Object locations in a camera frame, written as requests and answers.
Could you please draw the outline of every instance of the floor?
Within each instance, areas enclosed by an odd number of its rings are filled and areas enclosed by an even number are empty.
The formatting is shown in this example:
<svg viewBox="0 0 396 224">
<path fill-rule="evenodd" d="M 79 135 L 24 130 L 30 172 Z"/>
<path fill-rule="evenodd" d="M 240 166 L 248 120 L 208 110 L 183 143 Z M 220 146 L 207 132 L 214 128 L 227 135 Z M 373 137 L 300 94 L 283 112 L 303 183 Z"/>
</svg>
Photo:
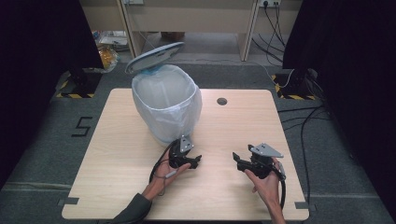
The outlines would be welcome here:
<svg viewBox="0 0 396 224">
<path fill-rule="evenodd" d="M 260 36 L 254 38 L 265 48 Z M 269 42 L 271 36 L 262 38 Z M 280 62 L 267 57 L 255 44 L 250 46 L 247 62 L 240 62 L 236 35 L 186 33 L 181 41 L 185 47 L 169 63 L 179 65 L 200 88 L 267 89 L 273 93 L 309 202 L 310 218 L 304 223 L 394 223 L 364 170 L 351 158 L 329 113 L 321 108 L 303 125 L 312 107 L 321 105 L 318 97 L 316 100 L 277 97 L 271 75 L 288 74 L 290 70 L 282 69 Z M 161 38 L 160 33 L 149 34 L 149 44 L 144 51 L 170 42 Z M 272 46 L 283 48 L 276 41 Z M 271 51 L 282 58 L 281 51 Z M 131 76 L 123 70 L 132 58 L 128 51 L 119 55 L 118 64 L 113 71 L 103 73 L 91 99 L 58 98 L 54 94 L 35 141 L 0 192 L 0 224 L 103 223 L 102 220 L 64 219 L 62 209 L 109 91 L 130 87 Z M 67 74 L 63 74 L 57 91 L 66 78 Z M 90 129 L 83 137 L 73 138 L 71 135 L 81 134 L 81 130 L 76 129 L 81 118 L 85 118 L 84 125 Z"/>
</svg>

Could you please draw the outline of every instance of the power strip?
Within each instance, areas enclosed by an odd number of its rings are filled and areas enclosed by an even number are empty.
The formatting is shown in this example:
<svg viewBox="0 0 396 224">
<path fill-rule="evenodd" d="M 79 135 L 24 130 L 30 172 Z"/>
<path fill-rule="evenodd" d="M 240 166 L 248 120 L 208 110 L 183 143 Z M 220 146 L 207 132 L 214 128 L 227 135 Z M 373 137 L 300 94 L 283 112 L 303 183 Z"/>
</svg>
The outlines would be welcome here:
<svg viewBox="0 0 396 224">
<path fill-rule="evenodd" d="M 268 2 L 268 7 L 279 7 L 280 0 L 260 0 L 260 7 L 264 7 L 264 2 Z"/>
</svg>

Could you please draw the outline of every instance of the trash can lid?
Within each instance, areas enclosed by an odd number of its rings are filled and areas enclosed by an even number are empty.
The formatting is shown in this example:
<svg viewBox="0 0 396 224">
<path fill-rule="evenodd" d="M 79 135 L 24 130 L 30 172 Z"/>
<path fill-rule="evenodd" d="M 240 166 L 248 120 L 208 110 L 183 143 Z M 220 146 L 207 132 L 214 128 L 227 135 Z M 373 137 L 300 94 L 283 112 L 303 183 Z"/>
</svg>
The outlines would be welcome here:
<svg viewBox="0 0 396 224">
<path fill-rule="evenodd" d="M 172 58 L 183 46 L 184 42 L 176 42 L 141 54 L 128 62 L 125 68 L 125 73 L 132 74 L 163 63 Z"/>
</svg>

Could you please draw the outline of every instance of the person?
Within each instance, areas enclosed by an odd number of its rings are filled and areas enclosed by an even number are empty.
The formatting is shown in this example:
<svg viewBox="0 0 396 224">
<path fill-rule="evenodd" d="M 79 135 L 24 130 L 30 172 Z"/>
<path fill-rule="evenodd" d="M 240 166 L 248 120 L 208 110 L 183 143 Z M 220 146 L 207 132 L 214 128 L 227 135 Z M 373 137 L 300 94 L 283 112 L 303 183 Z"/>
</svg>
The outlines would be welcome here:
<svg viewBox="0 0 396 224">
<path fill-rule="evenodd" d="M 276 158 L 272 159 L 274 161 L 276 169 L 279 170 L 279 161 Z M 245 170 L 245 174 L 254 184 L 252 192 L 258 192 L 265 205 L 267 205 L 272 222 L 274 224 L 286 223 L 279 203 L 279 178 L 277 177 L 275 172 L 271 171 L 271 173 L 264 179 L 259 179 L 253 174 L 253 172 L 249 171 L 248 169 Z"/>
<path fill-rule="evenodd" d="M 178 168 L 172 168 L 169 165 L 169 150 L 165 151 L 162 157 L 155 165 L 152 179 L 145 187 L 143 192 L 137 193 L 128 206 L 115 216 L 109 224 L 138 224 L 149 213 L 152 201 L 159 195 L 162 195 L 175 179 L 184 171 L 190 168 L 190 164 L 186 163 Z"/>
</svg>

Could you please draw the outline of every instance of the white plastic bag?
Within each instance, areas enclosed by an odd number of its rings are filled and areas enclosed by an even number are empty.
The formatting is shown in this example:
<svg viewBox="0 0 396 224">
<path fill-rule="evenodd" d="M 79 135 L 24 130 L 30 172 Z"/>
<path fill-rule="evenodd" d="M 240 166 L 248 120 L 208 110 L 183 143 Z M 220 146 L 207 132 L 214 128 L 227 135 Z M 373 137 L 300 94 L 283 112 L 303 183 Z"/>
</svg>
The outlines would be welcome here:
<svg viewBox="0 0 396 224">
<path fill-rule="evenodd" d="M 202 96 L 192 78 L 175 65 L 158 65 L 133 78 L 134 104 L 164 146 L 189 135 L 199 120 Z"/>
</svg>

